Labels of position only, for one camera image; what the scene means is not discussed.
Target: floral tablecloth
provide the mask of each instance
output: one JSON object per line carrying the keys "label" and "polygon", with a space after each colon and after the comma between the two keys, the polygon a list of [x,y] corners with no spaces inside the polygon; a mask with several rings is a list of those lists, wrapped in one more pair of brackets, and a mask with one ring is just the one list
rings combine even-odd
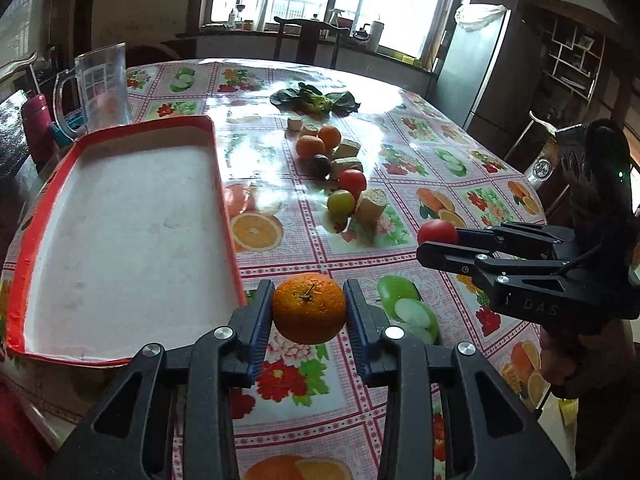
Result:
{"label": "floral tablecloth", "polygon": [[[347,117],[301,117],[318,126],[334,124],[344,138],[362,145],[358,158],[369,187],[383,189],[388,197],[373,236],[331,221],[326,198],[332,183],[307,176],[294,148],[297,135],[286,131],[287,117],[300,115],[280,111],[269,102],[277,89],[301,81],[324,92],[348,89],[362,103],[358,113]],[[322,272],[338,283],[357,278],[369,303],[379,304],[379,279],[404,276],[417,285],[422,300],[436,314],[442,345],[472,341],[523,402],[532,406],[539,400],[537,327],[493,313],[485,294],[468,278],[422,268],[415,250],[416,233],[430,219],[478,228],[502,221],[543,223],[540,202],[521,174],[420,96],[349,73],[237,59],[138,67],[127,72],[127,86],[135,121],[207,114],[215,122],[228,212],[233,218],[244,215],[244,227],[237,232],[232,221],[232,234],[248,298],[263,278],[277,285],[298,272]],[[244,207],[247,197],[253,201],[250,212]],[[29,216],[30,212],[2,268],[0,338]],[[54,446],[72,431],[114,375],[113,370],[35,362],[7,354],[4,346],[0,361],[8,384]],[[527,388],[531,389],[532,380],[536,380],[535,396]],[[436,472],[443,478],[437,388],[432,393],[435,434],[440,436]],[[363,386],[346,330],[316,346],[293,344],[273,330],[256,385],[232,392],[241,474],[248,480],[266,478],[269,468],[280,468],[280,478],[299,478],[286,472],[303,467],[295,465],[301,458],[321,458],[329,459],[319,462],[331,471],[327,478],[375,478],[385,399],[384,388]],[[264,460],[274,456],[279,458]],[[314,467],[313,461],[302,464]],[[176,479],[182,478],[181,465],[178,423]],[[255,473],[247,474],[251,466]]]}

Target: glass pitcher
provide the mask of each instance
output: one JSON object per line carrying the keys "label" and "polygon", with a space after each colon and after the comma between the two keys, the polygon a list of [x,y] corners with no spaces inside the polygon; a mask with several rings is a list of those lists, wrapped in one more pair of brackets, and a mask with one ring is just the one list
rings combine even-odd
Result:
{"label": "glass pitcher", "polygon": [[[60,129],[72,139],[131,122],[127,106],[125,44],[114,44],[76,57],[76,65],[56,76],[53,113]],[[84,127],[71,129],[62,111],[65,82],[76,78]]]}

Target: silver screw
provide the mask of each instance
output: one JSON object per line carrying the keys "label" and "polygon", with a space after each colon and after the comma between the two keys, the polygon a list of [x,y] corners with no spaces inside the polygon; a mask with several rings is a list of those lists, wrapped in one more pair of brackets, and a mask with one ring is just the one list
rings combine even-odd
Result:
{"label": "silver screw", "polygon": [[160,345],[156,343],[151,343],[150,345],[146,345],[142,349],[142,355],[144,357],[153,357],[154,355],[158,355],[160,353]]}
{"label": "silver screw", "polygon": [[404,337],[404,330],[399,326],[388,326],[385,328],[385,335],[389,339],[402,339]]}
{"label": "silver screw", "polygon": [[216,339],[229,339],[234,334],[234,330],[229,326],[219,326],[213,333]]}
{"label": "silver screw", "polygon": [[463,341],[462,343],[458,344],[458,352],[460,352],[462,355],[473,355],[476,353],[476,347],[469,341]]}

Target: refrigerator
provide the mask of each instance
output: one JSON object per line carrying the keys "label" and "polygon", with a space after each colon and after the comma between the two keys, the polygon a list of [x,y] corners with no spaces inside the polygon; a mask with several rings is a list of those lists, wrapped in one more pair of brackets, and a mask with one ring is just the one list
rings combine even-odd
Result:
{"label": "refrigerator", "polygon": [[458,25],[427,101],[502,158],[529,124],[543,55],[516,11],[479,30]]}

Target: circular logo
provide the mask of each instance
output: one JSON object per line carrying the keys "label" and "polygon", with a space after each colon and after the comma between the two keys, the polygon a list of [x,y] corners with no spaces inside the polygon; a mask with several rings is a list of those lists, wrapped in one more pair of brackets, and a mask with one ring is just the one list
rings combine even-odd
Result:
{"label": "circular logo", "polygon": [[545,180],[551,174],[551,161],[548,158],[539,158],[533,165],[533,176],[539,180]]}

